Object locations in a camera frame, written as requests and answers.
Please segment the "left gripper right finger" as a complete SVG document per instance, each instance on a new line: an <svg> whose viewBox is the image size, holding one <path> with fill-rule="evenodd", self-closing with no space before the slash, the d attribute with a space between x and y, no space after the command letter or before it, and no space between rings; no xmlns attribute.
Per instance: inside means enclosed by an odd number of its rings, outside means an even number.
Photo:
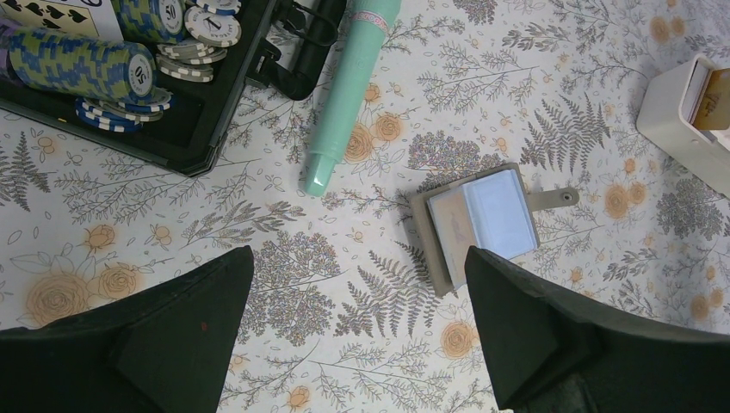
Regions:
<svg viewBox="0 0 730 413"><path fill-rule="evenodd" d="M728 411L728 336L618 310L477 247L465 271L500 409Z"/></svg>

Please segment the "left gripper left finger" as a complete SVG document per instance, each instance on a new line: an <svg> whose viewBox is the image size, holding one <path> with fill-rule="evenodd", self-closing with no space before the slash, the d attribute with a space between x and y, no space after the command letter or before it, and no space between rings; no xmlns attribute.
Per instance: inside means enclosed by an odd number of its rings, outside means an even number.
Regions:
<svg viewBox="0 0 730 413"><path fill-rule="evenodd" d="M4 330L2 411L216 411L253 275L239 247L114 303Z"/></svg>

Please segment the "taupe leather card holder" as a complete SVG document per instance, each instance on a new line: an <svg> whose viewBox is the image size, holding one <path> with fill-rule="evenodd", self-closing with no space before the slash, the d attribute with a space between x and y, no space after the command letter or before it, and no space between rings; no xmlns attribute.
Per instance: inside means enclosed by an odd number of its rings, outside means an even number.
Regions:
<svg viewBox="0 0 730 413"><path fill-rule="evenodd" d="M575 188L530 194L517 163L506 163L414 194L414 225L439 298L467 284L470 247L512 259L540 245L534 212L578 204Z"/></svg>

